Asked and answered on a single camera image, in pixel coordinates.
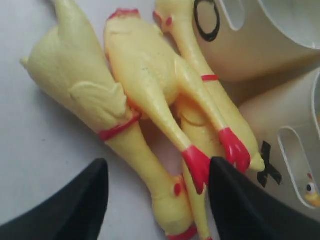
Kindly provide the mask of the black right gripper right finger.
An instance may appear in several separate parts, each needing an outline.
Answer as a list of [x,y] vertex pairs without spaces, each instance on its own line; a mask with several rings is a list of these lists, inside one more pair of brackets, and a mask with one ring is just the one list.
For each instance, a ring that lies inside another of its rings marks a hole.
[[222,157],[212,157],[208,195],[222,240],[318,240],[319,222],[252,183]]

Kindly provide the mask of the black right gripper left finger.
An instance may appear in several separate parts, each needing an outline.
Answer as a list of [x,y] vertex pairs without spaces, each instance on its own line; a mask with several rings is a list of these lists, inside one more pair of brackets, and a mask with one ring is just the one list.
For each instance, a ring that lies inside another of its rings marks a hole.
[[107,161],[95,159],[69,184],[21,216],[1,225],[2,240],[96,240],[107,212]]

